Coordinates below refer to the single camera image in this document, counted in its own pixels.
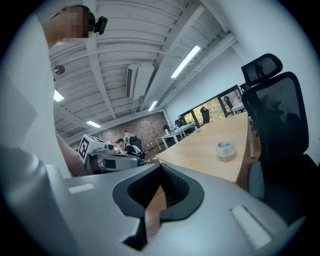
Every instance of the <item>white table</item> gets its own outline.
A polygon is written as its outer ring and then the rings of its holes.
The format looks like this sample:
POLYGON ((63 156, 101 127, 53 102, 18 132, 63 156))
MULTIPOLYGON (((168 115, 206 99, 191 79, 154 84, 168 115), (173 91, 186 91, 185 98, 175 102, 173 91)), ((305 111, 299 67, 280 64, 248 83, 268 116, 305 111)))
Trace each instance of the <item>white table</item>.
POLYGON ((243 110, 243 109, 245 109, 245 106, 243 105, 242 102, 240 102, 237 105, 234 105, 231 110, 232 110, 233 114, 236 115, 237 111, 243 110))
POLYGON ((177 135, 180 134, 181 138, 183 138, 183 135, 184 135, 184 137, 187 137, 186 133, 185 133, 185 130, 189 129, 190 127, 192 127, 194 125, 195 125, 195 123, 193 122, 193 123, 189 123, 187 125, 181 126, 177 130, 175 130, 175 132, 173 132, 172 134, 165 134, 163 136, 156 137, 155 138, 155 142, 157 143, 159 149, 161 150, 161 147, 160 147, 160 144, 158 142, 158 139, 162 139, 162 142, 163 142, 165 148, 168 149, 168 145, 167 145, 167 142, 166 142, 167 138, 173 138, 175 143, 178 143, 177 135))

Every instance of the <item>ceiling light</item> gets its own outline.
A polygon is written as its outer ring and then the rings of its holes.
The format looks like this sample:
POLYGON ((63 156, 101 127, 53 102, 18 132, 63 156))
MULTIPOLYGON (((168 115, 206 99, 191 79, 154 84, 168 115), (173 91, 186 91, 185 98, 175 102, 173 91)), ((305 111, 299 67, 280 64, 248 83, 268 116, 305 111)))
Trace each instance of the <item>ceiling light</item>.
POLYGON ((99 128, 99 127, 101 127, 99 124, 96 124, 95 122, 92 122, 92 121, 88 121, 88 122, 86 122, 88 125, 91 125, 91 126, 94 126, 94 127, 97 127, 97 128, 99 128))
POLYGON ((54 90, 53 98, 56 102, 62 101, 64 99, 64 97, 62 97, 62 95, 57 90, 54 90))
POLYGON ((151 110, 155 107, 155 105, 157 104, 157 102, 158 102, 157 100, 154 101, 148 111, 151 111, 151 110))
POLYGON ((181 62, 181 64, 178 66, 178 68, 174 71, 171 78, 176 78, 179 73, 184 69, 184 67, 191 61, 191 59, 199 52, 200 47, 195 45, 192 50, 188 53, 188 55, 184 58, 184 60, 181 62))

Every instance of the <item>white shirt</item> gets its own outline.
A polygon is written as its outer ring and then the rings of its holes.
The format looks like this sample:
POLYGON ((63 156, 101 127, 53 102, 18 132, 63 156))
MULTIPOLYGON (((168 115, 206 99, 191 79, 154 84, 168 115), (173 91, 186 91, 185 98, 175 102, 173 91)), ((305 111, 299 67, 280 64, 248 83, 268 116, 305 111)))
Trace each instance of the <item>white shirt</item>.
POLYGON ((54 78, 45 33, 31 15, 15 35, 0 69, 0 144, 20 147, 70 173, 54 122, 54 78))

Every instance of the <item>wooden desk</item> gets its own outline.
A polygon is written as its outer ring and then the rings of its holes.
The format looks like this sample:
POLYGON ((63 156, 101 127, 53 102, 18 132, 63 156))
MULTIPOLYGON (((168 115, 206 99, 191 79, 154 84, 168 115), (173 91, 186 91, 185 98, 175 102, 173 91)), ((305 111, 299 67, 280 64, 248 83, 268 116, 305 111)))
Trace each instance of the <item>wooden desk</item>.
POLYGON ((248 125, 247 112, 207 123, 201 132, 193 132, 155 157, 161 162, 228 180, 247 190, 251 162, 248 125), (216 147, 221 141, 234 143, 236 153, 228 161, 217 155, 216 147))

